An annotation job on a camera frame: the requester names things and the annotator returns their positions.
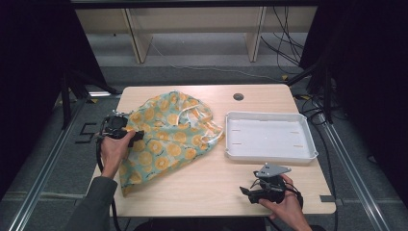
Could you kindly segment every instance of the metal rail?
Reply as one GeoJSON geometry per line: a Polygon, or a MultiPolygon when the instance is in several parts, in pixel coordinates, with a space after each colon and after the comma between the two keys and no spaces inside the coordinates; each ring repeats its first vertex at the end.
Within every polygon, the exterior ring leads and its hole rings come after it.
{"type": "MultiPolygon", "coordinates": [[[[323,115],[320,116],[321,121],[324,121],[325,118],[323,115]]],[[[359,197],[364,209],[366,210],[367,215],[371,221],[372,227],[377,231],[391,230],[387,221],[385,220],[380,208],[372,197],[369,188],[364,183],[363,178],[361,177],[356,166],[353,164],[350,156],[348,155],[347,150],[345,149],[342,140],[336,132],[333,124],[324,125],[327,136],[332,142],[340,162],[342,163],[345,173],[348,176],[348,179],[351,182],[351,185],[356,191],[357,196],[359,197]]]]}
{"type": "Polygon", "coordinates": [[[67,124],[67,126],[61,131],[60,135],[58,136],[58,139],[56,143],[54,144],[50,154],[48,155],[48,158],[45,161],[44,166],[42,167],[40,173],[38,174],[38,177],[34,185],[28,192],[20,209],[16,213],[9,230],[11,231],[23,230],[24,227],[26,226],[31,214],[33,213],[37,205],[38,199],[41,196],[41,192],[44,189],[45,184],[47,183],[47,180],[62,153],[62,150],[66,143],[66,138],[68,137],[71,131],[72,125],[77,115],[84,107],[86,101],[87,99],[84,98],[84,99],[79,99],[76,102],[74,110],[72,112],[73,114],[72,119],[70,120],[70,122],[67,124]]]}

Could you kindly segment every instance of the yellow flower pattern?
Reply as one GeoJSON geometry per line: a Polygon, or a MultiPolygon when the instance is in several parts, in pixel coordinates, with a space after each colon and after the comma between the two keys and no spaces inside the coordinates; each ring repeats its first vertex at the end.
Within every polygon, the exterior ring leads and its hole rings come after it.
{"type": "Polygon", "coordinates": [[[152,97],[133,111],[126,129],[144,131],[144,136],[119,168],[122,193],[211,151],[223,138],[223,128],[212,119],[206,104],[180,91],[152,97]]]}

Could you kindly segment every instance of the wooden table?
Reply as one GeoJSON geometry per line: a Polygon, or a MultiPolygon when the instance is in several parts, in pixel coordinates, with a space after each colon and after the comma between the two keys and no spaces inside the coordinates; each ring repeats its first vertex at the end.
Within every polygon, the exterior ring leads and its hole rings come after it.
{"type": "MultiPolygon", "coordinates": [[[[123,92],[117,110],[128,113],[147,99],[172,90],[179,90],[208,104],[214,122],[225,127],[230,111],[298,113],[286,85],[218,85],[130,87],[123,92]],[[243,94],[237,101],[235,93],[243,94]]],[[[254,170],[263,165],[237,163],[225,156],[225,138],[209,153],[189,165],[137,185],[126,197],[120,187],[115,193],[117,215],[120,217],[234,217],[266,216],[270,211],[251,204],[240,186],[249,188],[256,179],[254,170]]],[[[287,173],[304,197],[305,214],[331,214],[332,202],[321,202],[320,195],[330,195],[319,161],[308,166],[290,166],[287,173]]],[[[96,168],[94,176],[100,175],[96,168]]]]}

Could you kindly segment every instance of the wrist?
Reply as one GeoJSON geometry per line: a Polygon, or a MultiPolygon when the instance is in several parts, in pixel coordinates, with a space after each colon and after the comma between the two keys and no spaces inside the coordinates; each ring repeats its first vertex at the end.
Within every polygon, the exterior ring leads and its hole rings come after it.
{"type": "Polygon", "coordinates": [[[294,230],[296,231],[312,231],[312,228],[308,223],[298,225],[294,230]]]}
{"type": "Polygon", "coordinates": [[[114,163],[114,164],[107,163],[107,164],[105,164],[105,166],[103,167],[101,176],[114,179],[117,171],[119,170],[119,164],[120,163],[114,163]]]}

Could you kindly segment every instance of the hole in table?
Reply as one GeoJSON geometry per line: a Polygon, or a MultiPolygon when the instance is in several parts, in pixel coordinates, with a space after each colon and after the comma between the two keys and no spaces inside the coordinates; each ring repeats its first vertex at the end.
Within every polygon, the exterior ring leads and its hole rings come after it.
{"type": "Polygon", "coordinates": [[[241,94],[241,93],[235,93],[233,97],[237,101],[243,100],[243,94],[241,94]]]}

